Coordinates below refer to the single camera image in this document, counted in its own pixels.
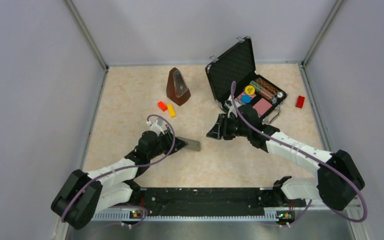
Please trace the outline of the beige remote control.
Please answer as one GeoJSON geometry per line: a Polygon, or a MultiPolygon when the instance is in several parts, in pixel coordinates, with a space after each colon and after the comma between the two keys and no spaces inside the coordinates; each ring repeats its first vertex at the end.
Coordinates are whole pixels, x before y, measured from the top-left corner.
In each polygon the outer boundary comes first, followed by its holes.
{"type": "Polygon", "coordinates": [[[193,140],[189,138],[181,138],[183,142],[185,142],[185,149],[194,151],[194,152],[200,152],[201,151],[201,142],[198,140],[193,140]]]}

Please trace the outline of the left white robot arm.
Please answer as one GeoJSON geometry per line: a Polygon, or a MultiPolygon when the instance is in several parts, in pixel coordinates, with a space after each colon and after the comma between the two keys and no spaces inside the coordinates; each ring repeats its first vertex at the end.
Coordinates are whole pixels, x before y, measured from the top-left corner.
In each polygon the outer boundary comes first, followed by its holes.
{"type": "Polygon", "coordinates": [[[171,154],[189,146],[185,138],[168,130],[142,133],[135,148],[121,160],[98,170],[74,170],[51,203],[50,209],[76,230],[85,227],[95,214],[116,204],[134,207],[140,193],[133,180],[142,175],[152,159],[171,154]]]}

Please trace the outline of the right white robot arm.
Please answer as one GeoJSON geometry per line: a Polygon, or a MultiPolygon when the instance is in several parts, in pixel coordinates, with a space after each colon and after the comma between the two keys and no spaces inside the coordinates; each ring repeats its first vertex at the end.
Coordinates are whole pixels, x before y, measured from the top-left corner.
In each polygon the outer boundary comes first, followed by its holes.
{"type": "Polygon", "coordinates": [[[249,105],[219,114],[206,136],[226,141],[247,138],[253,147],[281,156],[311,173],[310,178],[287,176],[281,180],[280,188],[273,192],[279,206],[287,206],[295,199],[320,200],[342,211],[355,197],[362,197],[365,183],[348,152],[320,150],[297,141],[279,128],[263,124],[249,105]]]}

